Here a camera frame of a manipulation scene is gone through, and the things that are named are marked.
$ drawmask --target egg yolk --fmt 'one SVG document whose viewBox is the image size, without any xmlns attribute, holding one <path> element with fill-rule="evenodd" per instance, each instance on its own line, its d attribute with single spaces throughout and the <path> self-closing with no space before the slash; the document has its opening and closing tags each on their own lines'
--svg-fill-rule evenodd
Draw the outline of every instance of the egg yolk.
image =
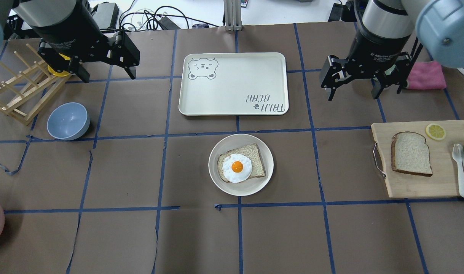
<svg viewBox="0 0 464 274">
<path fill-rule="evenodd" d="M 244 165 L 242 165 L 242 163 L 241 163 L 240 161 L 235 161 L 235 162 L 232 164 L 232 170 L 233 170 L 233 172 L 235 172 L 235 173 L 239 173 L 239 172 L 241 172 L 243 169 L 244 169 Z"/>
</svg>

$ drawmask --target brown tabletop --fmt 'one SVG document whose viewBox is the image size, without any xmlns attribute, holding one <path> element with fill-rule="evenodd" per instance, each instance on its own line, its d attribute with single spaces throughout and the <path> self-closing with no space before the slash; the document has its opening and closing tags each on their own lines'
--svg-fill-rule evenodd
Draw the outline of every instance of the brown tabletop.
<svg viewBox="0 0 464 274">
<path fill-rule="evenodd" d="M 327 101 L 319 70 L 328 54 L 346 57 L 355 31 L 325 22 L 130 33 L 136 80 L 85 64 L 91 82 L 70 79 L 29 127 L 0 113 L 0 162 L 20 167 L 0 168 L 0 274 L 464 273 L 464 199 L 388 198 L 370 130 L 464 119 L 464 77 L 444 68 L 445 90 L 393 86 L 378 100 L 357 80 Z M 38 40 L 9 41 L 0 60 L 23 68 L 10 52 L 32 62 L 26 43 Z M 289 111 L 180 114 L 185 56 L 219 52 L 284 54 Z M 70 101 L 88 109 L 90 129 L 54 140 L 49 114 Z M 222 192 L 207 170 L 215 144 L 238 132 L 263 140 L 275 161 L 251 196 Z"/>
</svg>

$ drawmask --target egg white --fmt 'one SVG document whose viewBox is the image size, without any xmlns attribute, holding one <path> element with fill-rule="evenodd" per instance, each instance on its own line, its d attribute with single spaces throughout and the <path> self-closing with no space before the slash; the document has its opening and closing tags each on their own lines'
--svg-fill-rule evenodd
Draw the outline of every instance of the egg white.
<svg viewBox="0 0 464 274">
<path fill-rule="evenodd" d="M 232 164 L 236 161 L 241 162 L 242 166 L 244 166 L 241 172 L 235 172 L 232 170 Z M 231 154 L 223 160 L 222 170 L 223 175 L 230 182 L 243 182 L 248 179 L 252 173 L 252 161 L 242 154 Z"/>
</svg>

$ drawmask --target white round plate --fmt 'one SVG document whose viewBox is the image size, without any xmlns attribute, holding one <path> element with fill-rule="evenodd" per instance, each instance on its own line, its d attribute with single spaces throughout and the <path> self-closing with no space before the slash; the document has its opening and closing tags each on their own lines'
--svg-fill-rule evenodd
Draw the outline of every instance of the white round plate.
<svg viewBox="0 0 464 274">
<path fill-rule="evenodd" d="M 250 144 L 257 144 L 258 146 L 261 161 L 265 170 L 265 177 L 252 178 L 237 184 L 224 182 L 218 174 L 218 157 L 227 151 Z M 210 172 L 211 179 L 219 189 L 230 195 L 247 196 L 260 191 L 263 187 L 265 187 L 265 185 L 267 185 L 274 170 L 274 160 L 272 158 L 271 150 L 266 144 L 264 144 L 264 142 L 261 141 L 261 139 L 248 134 L 234 134 L 222 139 L 212 149 L 208 160 L 208 170 Z"/>
</svg>

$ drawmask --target cutting board handle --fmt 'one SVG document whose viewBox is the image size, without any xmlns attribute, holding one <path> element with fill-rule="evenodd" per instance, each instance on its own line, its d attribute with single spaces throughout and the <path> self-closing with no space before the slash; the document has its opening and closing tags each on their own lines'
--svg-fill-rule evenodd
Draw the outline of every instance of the cutting board handle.
<svg viewBox="0 0 464 274">
<path fill-rule="evenodd" d="M 372 150 L 372 155 L 374 157 L 374 163 L 376 163 L 376 168 L 379 170 L 379 172 L 383 174 L 383 178 L 386 179 L 386 174 L 383 172 L 383 170 L 381 168 L 379 168 L 379 165 L 378 165 L 378 159 L 376 157 L 376 150 L 377 149 L 378 149 L 378 143 L 374 142 L 374 148 Z"/>
</svg>

